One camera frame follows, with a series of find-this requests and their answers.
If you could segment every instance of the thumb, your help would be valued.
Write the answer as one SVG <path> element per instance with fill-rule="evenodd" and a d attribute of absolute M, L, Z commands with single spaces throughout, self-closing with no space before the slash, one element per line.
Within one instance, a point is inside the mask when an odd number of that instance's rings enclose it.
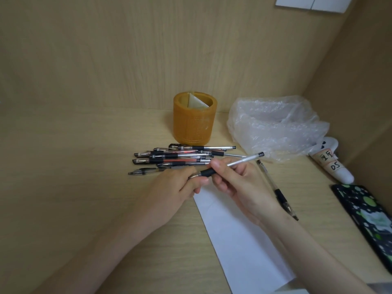
<path fill-rule="evenodd" d="M 238 185 L 241 175 L 236 173 L 232 168 L 227 166 L 223 161 L 219 159 L 212 159 L 210 163 L 211 167 L 225 180 L 227 180 L 233 187 Z"/>
<path fill-rule="evenodd" d="M 205 176 L 198 176 L 195 178 L 191 178 L 185 183 L 185 185 L 182 187 L 179 193 L 181 197 L 185 197 L 185 198 L 192 197 L 195 189 L 208 185 L 209 182 L 210 181 Z"/>

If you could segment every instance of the clear plastic bag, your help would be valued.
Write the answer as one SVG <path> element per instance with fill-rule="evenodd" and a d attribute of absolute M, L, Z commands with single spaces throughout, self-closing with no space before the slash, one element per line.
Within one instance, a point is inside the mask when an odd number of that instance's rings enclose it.
<path fill-rule="evenodd" d="M 230 109 L 227 126 L 248 154 L 264 152 L 277 161 L 307 155 L 329 129 L 301 96 L 239 98 Z"/>

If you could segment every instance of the orange pen holder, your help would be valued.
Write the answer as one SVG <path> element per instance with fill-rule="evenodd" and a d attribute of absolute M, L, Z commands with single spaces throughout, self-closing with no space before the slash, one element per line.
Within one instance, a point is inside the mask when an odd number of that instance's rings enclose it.
<path fill-rule="evenodd" d="M 177 94 L 173 99 L 173 134 L 178 143 L 205 145 L 210 141 L 217 100 L 205 93 L 193 92 L 208 107 L 189 108 L 189 92 Z"/>

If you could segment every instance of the desk surface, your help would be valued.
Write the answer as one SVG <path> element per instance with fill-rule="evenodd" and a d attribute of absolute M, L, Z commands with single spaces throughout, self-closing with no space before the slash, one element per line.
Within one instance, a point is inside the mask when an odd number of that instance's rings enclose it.
<path fill-rule="evenodd" d="M 227 114 L 210 145 L 232 144 Z M 0 288 L 27 293 L 133 204 L 155 174 L 131 177 L 134 152 L 175 142 L 169 110 L 0 107 Z M 307 157 L 267 163 L 301 224 L 365 282 L 390 282 Z M 99 293 L 230 293 L 193 200 L 135 247 Z"/>

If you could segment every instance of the smartphone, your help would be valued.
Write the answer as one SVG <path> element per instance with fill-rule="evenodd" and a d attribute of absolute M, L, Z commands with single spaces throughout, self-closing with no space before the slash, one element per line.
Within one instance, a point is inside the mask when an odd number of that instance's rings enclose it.
<path fill-rule="evenodd" d="M 332 185 L 331 189 L 392 274 L 392 218 L 364 186 Z"/>

